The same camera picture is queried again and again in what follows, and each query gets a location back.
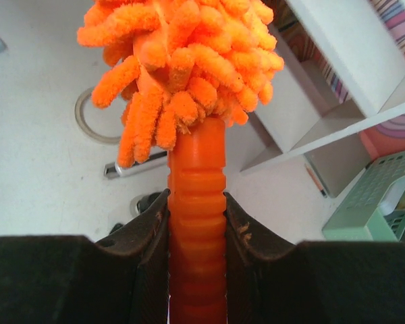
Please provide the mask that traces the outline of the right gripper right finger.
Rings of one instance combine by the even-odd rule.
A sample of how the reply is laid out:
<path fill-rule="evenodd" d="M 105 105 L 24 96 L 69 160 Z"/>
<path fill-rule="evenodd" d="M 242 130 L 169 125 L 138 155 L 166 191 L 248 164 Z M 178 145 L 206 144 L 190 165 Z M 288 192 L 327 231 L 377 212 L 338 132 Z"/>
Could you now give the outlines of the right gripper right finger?
<path fill-rule="evenodd" d="M 292 244 L 226 201 L 229 323 L 405 323 L 405 242 Z"/>

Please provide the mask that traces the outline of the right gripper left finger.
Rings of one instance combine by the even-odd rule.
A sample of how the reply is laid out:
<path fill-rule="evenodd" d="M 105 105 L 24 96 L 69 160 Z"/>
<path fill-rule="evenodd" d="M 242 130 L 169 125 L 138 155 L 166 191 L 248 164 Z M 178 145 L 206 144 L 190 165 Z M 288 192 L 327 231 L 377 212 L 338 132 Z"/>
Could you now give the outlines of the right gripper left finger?
<path fill-rule="evenodd" d="M 166 323 L 168 196 L 97 242 L 0 236 L 0 323 Z"/>

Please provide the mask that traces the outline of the white black utility knife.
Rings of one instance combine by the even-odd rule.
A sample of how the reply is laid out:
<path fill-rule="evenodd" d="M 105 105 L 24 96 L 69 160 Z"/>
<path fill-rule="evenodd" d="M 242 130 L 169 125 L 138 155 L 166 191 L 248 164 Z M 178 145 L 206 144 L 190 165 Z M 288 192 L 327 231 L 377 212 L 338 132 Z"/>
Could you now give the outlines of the white black utility knife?
<path fill-rule="evenodd" d="M 104 167 L 103 175 L 108 180 L 115 178 L 126 178 L 137 173 L 149 171 L 154 168 L 163 166 L 167 163 L 167 152 L 159 151 L 153 153 L 143 162 L 135 162 L 131 167 L 120 167 L 116 162 L 108 163 Z"/>

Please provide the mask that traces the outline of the orange microfiber duster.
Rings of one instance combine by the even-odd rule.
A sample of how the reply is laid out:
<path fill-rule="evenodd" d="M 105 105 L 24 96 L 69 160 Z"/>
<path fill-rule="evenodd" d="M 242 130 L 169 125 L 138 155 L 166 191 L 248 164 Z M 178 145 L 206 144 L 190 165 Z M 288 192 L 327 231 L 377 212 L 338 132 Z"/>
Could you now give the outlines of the orange microfiber duster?
<path fill-rule="evenodd" d="M 77 32 L 109 66 L 93 104 L 127 102 L 117 164 L 168 154 L 172 323 L 227 321 L 225 130 L 272 99 L 273 19 L 262 1 L 95 1 Z"/>

